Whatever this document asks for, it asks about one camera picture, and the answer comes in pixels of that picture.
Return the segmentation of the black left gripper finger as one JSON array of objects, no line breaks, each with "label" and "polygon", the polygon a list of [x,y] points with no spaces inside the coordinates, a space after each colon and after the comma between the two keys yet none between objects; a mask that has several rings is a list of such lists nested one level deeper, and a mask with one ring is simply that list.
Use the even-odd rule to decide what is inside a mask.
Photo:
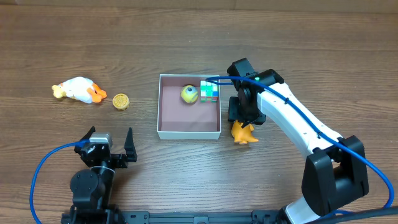
[{"label": "black left gripper finger", "polygon": [[90,130],[81,138],[82,141],[87,141],[90,139],[92,134],[96,131],[95,127],[92,126]]},{"label": "black left gripper finger", "polygon": [[124,149],[126,151],[127,161],[128,162],[136,162],[137,161],[137,153],[133,140],[133,132],[132,128],[129,128],[126,136],[126,140],[124,143]]}]

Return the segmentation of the orange dinosaur toy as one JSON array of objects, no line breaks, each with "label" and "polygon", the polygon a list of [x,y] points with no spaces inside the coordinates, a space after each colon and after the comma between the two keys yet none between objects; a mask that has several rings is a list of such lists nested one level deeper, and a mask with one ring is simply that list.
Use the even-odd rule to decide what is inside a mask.
[{"label": "orange dinosaur toy", "polygon": [[231,135],[234,138],[235,143],[239,144],[247,144],[249,142],[258,142],[252,132],[254,131],[254,126],[252,124],[248,124],[247,126],[243,126],[244,123],[236,120],[231,128]]}]

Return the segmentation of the colourful puzzle cube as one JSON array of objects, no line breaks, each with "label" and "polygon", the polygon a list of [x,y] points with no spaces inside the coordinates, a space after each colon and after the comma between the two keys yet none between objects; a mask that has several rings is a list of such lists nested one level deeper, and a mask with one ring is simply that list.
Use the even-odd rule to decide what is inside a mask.
[{"label": "colourful puzzle cube", "polygon": [[218,85],[205,80],[200,81],[200,101],[202,103],[216,103],[219,98]]}]

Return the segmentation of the yellow round wheel toy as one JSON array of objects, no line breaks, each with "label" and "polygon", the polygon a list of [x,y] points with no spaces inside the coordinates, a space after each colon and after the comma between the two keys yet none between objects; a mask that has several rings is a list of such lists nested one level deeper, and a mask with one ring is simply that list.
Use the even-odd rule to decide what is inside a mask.
[{"label": "yellow round wheel toy", "polygon": [[118,110],[125,110],[129,107],[129,98],[124,93],[119,93],[112,100],[113,106]]}]

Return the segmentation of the yellow blue toy ball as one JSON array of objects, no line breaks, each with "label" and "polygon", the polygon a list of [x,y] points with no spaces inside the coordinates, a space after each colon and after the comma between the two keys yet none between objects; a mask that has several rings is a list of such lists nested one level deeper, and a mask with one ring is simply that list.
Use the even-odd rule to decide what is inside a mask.
[{"label": "yellow blue toy ball", "polygon": [[193,85],[186,85],[182,88],[180,96],[186,103],[195,103],[198,98],[198,91]]}]

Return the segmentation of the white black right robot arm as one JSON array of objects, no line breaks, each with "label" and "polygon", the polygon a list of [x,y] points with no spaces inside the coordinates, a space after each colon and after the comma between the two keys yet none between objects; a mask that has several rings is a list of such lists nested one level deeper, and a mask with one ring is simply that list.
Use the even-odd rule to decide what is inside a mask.
[{"label": "white black right robot arm", "polygon": [[228,73],[238,92],[231,104],[238,107],[234,125],[251,133],[262,117],[273,120],[305,160],[302,196],[279,212],[277,223],[308,223],[340,211],[369,192],[368,160],[363,143],[344,138],[316,118],[299,102],[274,70],[242,76]]}]

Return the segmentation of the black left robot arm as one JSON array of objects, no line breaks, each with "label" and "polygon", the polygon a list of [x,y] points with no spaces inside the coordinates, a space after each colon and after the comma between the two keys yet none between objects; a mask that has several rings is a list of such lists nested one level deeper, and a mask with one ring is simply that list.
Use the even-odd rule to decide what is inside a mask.
[{"label": "black left robot arm", "polygon": [[116,169],[126,169],[130,162],[137,161],[132,128],[127,132],[124,153],[112,153],[110,133],[97,133],[95,127],[80,141],[74,151],[88,168],[77,172],[70,181],[73,205],[79,210],[109,209]]}]

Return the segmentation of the white orange plush duck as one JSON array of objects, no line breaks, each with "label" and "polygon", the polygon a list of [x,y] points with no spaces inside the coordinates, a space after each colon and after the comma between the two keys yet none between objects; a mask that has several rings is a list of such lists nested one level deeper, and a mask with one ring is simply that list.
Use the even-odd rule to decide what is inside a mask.
[{"label": "white orange plush duck", "polygon": [[75,77],[53,85],[52,91],[53,96],[58,99],[68,97],[87,104],[101,103],[107,97],[104,90],[94,81],[85,77]]}]

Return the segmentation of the white cardboard box pink inside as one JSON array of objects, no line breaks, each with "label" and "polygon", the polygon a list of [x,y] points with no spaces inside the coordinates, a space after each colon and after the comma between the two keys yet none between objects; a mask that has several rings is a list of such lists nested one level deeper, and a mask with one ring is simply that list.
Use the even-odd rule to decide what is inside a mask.
[{"label": "white cardboard box pink inside", "polygon": [[200,90],[209,75],[159,75],[157,133],[162,140],[215,140],[221,134],[221,102],[187,103],[180,96],[186,85]]}]

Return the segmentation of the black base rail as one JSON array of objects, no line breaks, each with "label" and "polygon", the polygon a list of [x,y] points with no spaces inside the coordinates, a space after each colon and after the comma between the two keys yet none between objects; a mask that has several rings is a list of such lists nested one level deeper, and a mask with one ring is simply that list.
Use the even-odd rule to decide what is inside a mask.
[{"label": "black base rail", "polygon": [[275,223],[276,210],[253,210],[252,212],[218,213],[150,213],[148,211],[121,212],[124,223],[128,224],[246,224]]}]

